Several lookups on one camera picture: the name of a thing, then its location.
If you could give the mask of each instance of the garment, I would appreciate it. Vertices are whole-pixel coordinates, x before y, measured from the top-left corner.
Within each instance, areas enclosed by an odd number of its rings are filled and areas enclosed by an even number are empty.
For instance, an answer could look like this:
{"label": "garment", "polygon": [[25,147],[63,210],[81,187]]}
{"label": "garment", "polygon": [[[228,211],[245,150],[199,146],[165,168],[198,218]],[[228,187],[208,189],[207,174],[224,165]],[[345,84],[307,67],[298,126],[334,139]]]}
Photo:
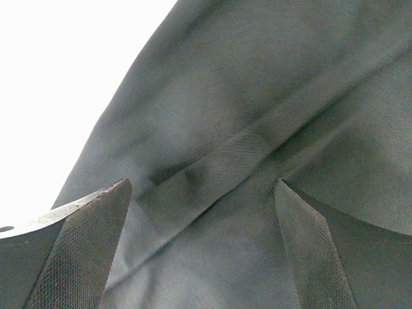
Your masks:
{"label": "garment", "polygon": [[410,308],[411,13],[178,1],[53,206],[131,180],[102,308]]}

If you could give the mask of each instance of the white surface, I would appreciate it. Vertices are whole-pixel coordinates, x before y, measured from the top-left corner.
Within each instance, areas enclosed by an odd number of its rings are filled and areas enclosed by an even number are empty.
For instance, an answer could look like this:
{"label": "white surface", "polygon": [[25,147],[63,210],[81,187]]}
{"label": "white surface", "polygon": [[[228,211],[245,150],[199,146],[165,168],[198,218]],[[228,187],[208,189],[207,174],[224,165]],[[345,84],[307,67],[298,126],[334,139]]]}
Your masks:
{"label": "white surface", "polygon": [[50,209],[176,0],[0,2],[0,227]]}

